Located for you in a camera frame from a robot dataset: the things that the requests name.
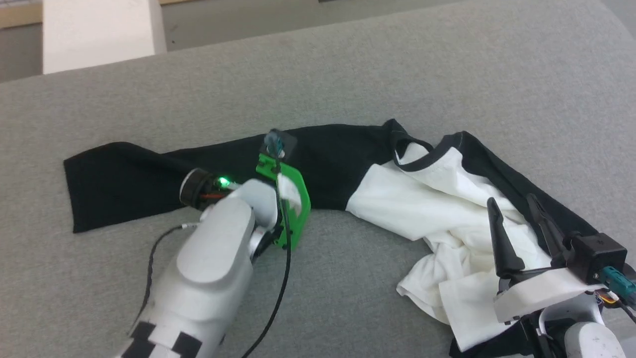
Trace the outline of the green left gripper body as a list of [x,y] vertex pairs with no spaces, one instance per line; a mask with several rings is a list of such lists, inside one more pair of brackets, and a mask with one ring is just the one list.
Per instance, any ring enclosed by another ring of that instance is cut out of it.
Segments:
[[273,234],[273,244],[295,249],[311,212],[311,199],[299,170],[276,161],[266,154],[259,154],[256,172],[275,183],[275,199],[279,219]]

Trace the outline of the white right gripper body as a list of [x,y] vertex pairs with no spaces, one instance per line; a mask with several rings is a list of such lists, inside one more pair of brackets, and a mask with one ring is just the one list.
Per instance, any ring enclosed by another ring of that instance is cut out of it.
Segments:
[[498,322],[504,323],[604,287],[585,283],[568,268],[551,269],[498,294],[494,311]]

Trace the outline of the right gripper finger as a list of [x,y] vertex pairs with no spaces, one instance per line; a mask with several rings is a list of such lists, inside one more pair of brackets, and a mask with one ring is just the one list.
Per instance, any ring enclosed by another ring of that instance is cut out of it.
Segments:
[[541,230],[551,256],[551,267],[566,267],[569,250],[563,245],[563,235],[538,198],[530,193],[526,197],[532,222]]
[[487,200],[487,212],[496,275],[501,279],[512,279],[525,269],[525,264],[522,258],[517,256],[504,229],[504,215],[493,197]]

